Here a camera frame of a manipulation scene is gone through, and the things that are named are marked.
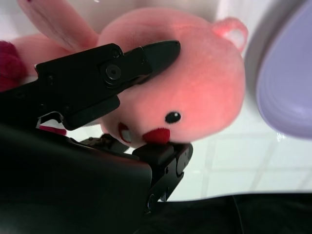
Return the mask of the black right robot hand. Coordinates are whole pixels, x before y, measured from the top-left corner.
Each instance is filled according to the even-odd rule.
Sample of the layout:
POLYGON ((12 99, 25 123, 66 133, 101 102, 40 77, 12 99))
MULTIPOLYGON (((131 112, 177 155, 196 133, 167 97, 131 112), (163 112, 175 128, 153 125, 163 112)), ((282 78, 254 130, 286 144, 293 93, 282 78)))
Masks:
POLYGON ((0 231, 134 234, 184 176, 191 144, 92 146, 39 129, 75 130, 115 110, 119 93, 167 69, 180 43, 124 53, 107 44, 35 66, 36 81, 0 95, 0 231))

